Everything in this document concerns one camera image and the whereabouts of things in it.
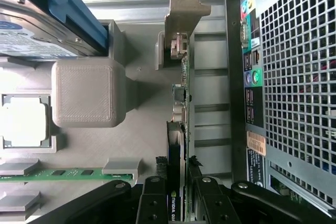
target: ventilation grille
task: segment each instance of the ventilation grille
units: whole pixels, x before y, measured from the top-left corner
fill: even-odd
[[[306,189],[307,191],[313,193],[314,195],[316,195],[317,197],[319,197],[320,199],[322,199],[326,203],[328,203],[330,205],[333,205],[333,199],[330,196],[328,196],[325,193],[317,190],[316,188],[312,187],[311,185],[309,185],[308,183],[306,183],[302,179],[296,177],[295,175],[291,174],[290,172],[286,171],[285,169],[281,168],[280,166],[278,166],[278,165],[276,165],[272,162],[270,163],[270,165],[273,169],[275,169],[279,173],[285,175],[287,178],[289,178],[291,181],[295,182],[297,185],[299,185],[299,186],[303,187],[304,189]]]
[[[267,144],[336,175],[335,0],[261,15]]]

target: hard drive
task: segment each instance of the hard drive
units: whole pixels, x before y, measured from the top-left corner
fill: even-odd
[[[82,0],[0,0],[0,56],[106,56],[111,41]]]

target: sticker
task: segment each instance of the sticker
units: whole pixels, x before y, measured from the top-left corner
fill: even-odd
[[[241,4],[240,16],[241,18],[245,18],[248,14],[250,14],[253,10],[256,9],[256,0],[245,0]]]
[[[9,56],[31,57],[29,59],[60,59],[77,57],[76,54],[59,45],[48,42],[47,38],[34,37],[32,31],[22,26],[0,21],[0,53]]]
[[[247,24],[247,47],[244,53],[260,46],[259,18],[256,16],[256,0],[244,0],[240,6],[240,17]]]
[[[255,185],[264,187],[264,158],[251,149],[246,149],[247,180]]]
[[[246,132],[247,135],[247,147],[259,153],[262,156],[266,156],[266,141],[261,135],[253,133],[251,131]]]
[[[177,221],[181,220],[181,198],[179,197],[179,194],[176,193],[176,191],[172,191],[170,197],[168,197],[168,203],[169,203],[169,220]]]

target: black lever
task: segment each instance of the black lever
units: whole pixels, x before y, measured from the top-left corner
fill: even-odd
[[[143,185],[136,224],[168,224],[166,180],[148,177]]]
[[[110,181],[55,210],[31,221],[32,224],[91,224],[111,219],[114,204],[131,194],[131,185],[121,180]]]
[[[272,223],[336,223],[317,209],[308,209],[250,182],[236,182],[231,189],[234,198],[264,213]]]

